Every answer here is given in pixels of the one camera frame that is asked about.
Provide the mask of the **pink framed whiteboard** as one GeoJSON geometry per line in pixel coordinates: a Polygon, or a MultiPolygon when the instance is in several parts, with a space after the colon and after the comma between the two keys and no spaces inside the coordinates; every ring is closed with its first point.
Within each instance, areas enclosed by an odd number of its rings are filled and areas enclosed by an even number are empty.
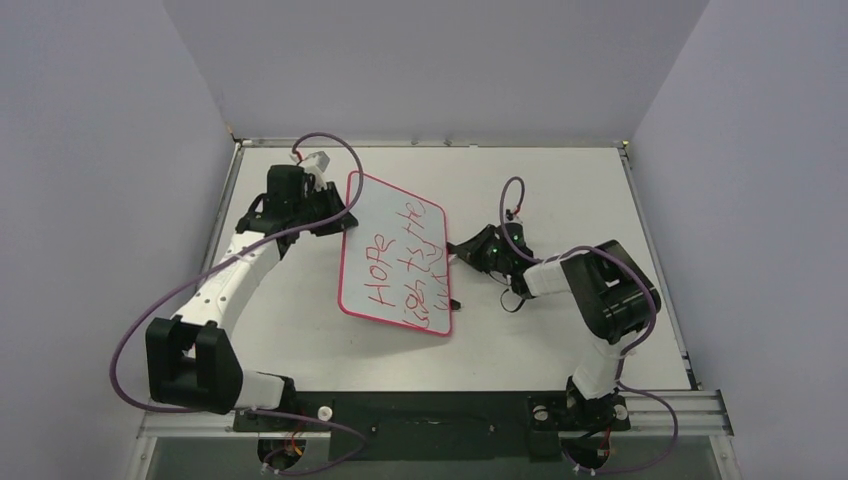
{"type": "Polygon", "coordinates": [[[446,337],[453,330],[445,210],[352,171],[347,200],[358,225],[342,239],[338,305],[378,323],[446,337]]]}

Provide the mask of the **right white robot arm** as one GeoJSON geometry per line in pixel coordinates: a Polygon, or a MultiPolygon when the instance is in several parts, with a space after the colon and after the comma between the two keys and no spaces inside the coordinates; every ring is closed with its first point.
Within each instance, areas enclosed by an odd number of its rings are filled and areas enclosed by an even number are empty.
{"type": "Polygon", "coordinates": [[[588,427],[615,412],[625,358],[644,341],[641,333],[652,330],[661,310],[656,287],[618,241],[542,260],[526,245],[523,226],[507,222],[488,225],[447,249],[478,272],[504,276],[522,302],[571,294],[592,343],[567,381],[565,416],[588,427]]]}

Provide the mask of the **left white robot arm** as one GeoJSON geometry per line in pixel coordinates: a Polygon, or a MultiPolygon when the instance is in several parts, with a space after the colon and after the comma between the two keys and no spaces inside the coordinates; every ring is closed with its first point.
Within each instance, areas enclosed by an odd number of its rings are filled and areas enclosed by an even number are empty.
{"type": "Polygon", "coordinates": [[[145,331],[150,394],[154,401],[226,414],[259,409],[272,429],[298,416],[290,377],[244,369],[229,335],[267,274],[303,231],[317,237],[357,226],[325,166],[274,165],[259,194],[238,220],[221,260],[191,299],[145,331]]]}

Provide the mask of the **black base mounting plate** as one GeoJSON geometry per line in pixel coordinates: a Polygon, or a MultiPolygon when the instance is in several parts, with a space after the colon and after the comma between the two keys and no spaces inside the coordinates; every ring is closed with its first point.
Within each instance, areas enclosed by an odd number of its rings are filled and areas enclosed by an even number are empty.
{"type": "Polygon", "coordinates": [[[297,433],[312,453],[328,434],[330,460],[470,461],[524,457],[557,461],[598,449],[607,432],[631,428],[624,398],[584,402],[554,391],[301,392],[285,417],[238,413],[239,433],[297,433]]]}

